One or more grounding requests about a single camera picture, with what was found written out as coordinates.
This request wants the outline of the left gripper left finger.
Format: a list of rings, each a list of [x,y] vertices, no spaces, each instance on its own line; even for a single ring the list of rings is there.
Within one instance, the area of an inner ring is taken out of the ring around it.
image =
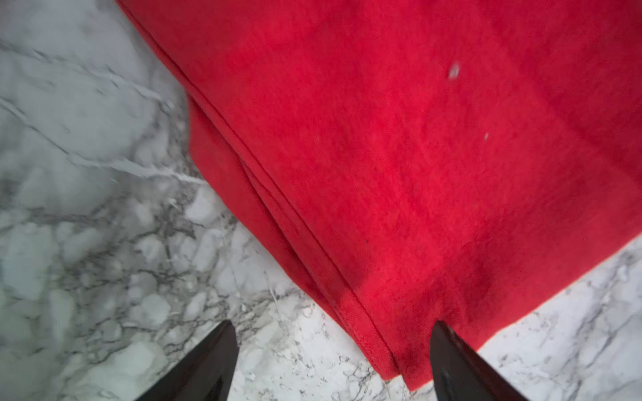
[[[225,320],[138,401],[226,401],[238,355],[235,327]]]

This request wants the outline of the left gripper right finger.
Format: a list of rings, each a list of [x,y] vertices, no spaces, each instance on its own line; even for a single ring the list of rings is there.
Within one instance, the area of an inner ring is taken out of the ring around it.
[[[430,364],[439,401],[526,401],[443,321],[431,331]]]

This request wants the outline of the red long pants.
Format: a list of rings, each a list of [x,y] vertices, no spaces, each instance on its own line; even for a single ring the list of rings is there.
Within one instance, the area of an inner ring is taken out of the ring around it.
[[[641,232],[638,1],[123,1],[227,207],[385,380]]]

